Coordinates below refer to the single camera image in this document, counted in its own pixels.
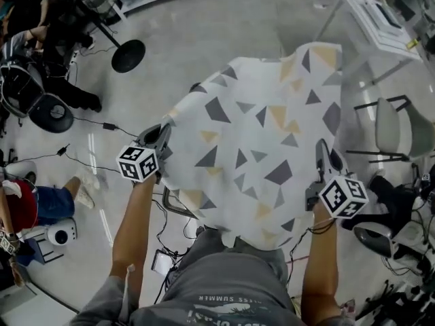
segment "white desk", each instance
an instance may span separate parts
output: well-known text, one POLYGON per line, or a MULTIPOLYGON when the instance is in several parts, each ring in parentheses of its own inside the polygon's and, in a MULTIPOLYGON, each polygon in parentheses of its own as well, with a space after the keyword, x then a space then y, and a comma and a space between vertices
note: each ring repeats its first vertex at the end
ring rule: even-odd
POLYGON ((403 33, 400 36, 385 33, 377 28, 375 22, 369 16, 364 7, 366 1, 373 0, 336 0, 330 15, 314 37, 314 41, 317 41, 322 36, 332 19, 335 17, 337 11, 343 7, 355 18, 355 21, 366 37, 365 41, 367 41, 359 42, 359 40, 361 40, 361 35, 358 30, 353 30, 352 28, 346 29, 350 39, 355 42, 359 55, 349 65, 343 67, 343 79, 346 79, 351 74, 355 73, 373 54, 392 54, 401 58, 396 66, 392 67, 381 76, 373 79, 371 83, 361 88, 361 91, 379 83, 413 60, 423 62, 416 48, 412 48, 411 50, 406 48, 406 44, 411 40, 411 37, 406 32, 405 28, 402 29, 403 33))

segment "concrete floor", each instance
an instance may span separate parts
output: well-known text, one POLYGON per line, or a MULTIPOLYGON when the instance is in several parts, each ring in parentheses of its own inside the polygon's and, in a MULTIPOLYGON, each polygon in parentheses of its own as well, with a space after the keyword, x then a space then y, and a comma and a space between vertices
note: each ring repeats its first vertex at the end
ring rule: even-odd
MULTIPOLYGON (((98 94, 103 101, 100 113, 75 110, 78 117, 98 122, 111 122, 133 134, 139 134, 151 126, 178 103, 190 86, 200 82, 224 64, 238 56, 277 58, 291 54, 295 48, 310 42, 316 28, 328 15, 328 7, 334 0, 167 0, 128 17, 130 28, 125 24, 113 27, 120 42, 132 38, 142 40, 147 52, 142 63, 126 74, 115 73, 110 67, 113 49, 95 55, 79 57, 77 85, 98 94)), ((343 45, 345 63, 356 55, 344 32, 345 19, 338 15, 326 31, 322 41, 343 45)), ((110 46, 108 40, 95 33, 97 45, 93 52, 110 46)), ((353 106, 365 101, 375 101, 380 96, 391 97, 406 94, 424 116, 435 121, 435 82, 421 64, 409 65, 379 86, 365 93, 352 94, 360 83, 370 80, 374 74, 388 70, 396 59, 374 58, 370 66, 356 73, 343 85, 342 122, 336 146, 348 148, 374 148, 374 122, 368 110, 358 114, 353 106)), ((75 81, 75 69, 71 70, 75 81)), ((103 130, 88 122, 76 121, 63 134, 50 134, 40 130, 29 120, 18 129, 15 119, 10 120, 5 144, 14 144, 19 158, 32 158, 56 153, 70 143, 71 157, 89 163, 92 154, 97 166, 116 168, 115 156, 131 138, 120 132, 103 130)), ((406 114, 401 115, 403 151, 410 146, 411 132, 406 114)), ((366 163, 361 156, 347 156, 351 170, 362 181, 369 180, 378 164, 366 163)), ((66 157, 42 158, 36 161, 39 185, 61 186, 74 175, 77 162, 66 157)), ((411 166, 396 162, 385 164, 387 178, 393 184, 411 181, 411 166)), ((93 192, 96 202, 93 210, 78 205, 75 220, 79 238, 65 247, 65 256, 42 266, 33 262, 29 272, 36 283, 73 307, 81 308, 92 297, 107 277, 111 264, 111 245, 122 220, 131 191, 131 184, 116 173, 99 170, 106 180, 105 187, 93 192), (107 229, 102 221, 105 214, 107 229)), ((161 193, 158 186, 155 192, 161 193)), ((377 206, 366 211, 377 211, 377 206)), ((148 259, 145 267, 141 305, 154 302, 163 277, 150 270, 154 252, 160 248, 155 235, 163 225, 163 214, 153 205, 150 222, 148 259)), ((184 252, 191 240, 184 238, 183 227, 187 218, 169 213, 169 222, 162 240, 172 250, 184 252)), ((305 227, 311 218, 304 219, 305 227)), ((197 224, 191 221, 189 236, 197 224)), ((308 255, 310 240, 306 237, 296 250, 294 258, 308 255)), ((382 265, 378 255, 365 249, 350 232, 339 230, 340 283, 339 303, 355 298, 361 305, 367 297, 382 289, 383 281, 391 273, 382 265)), ((284 247, 286 257, 289 246, 284 247)), ((289 294, 299 295, 306 260, 297 261, 290 282, 289 294)))

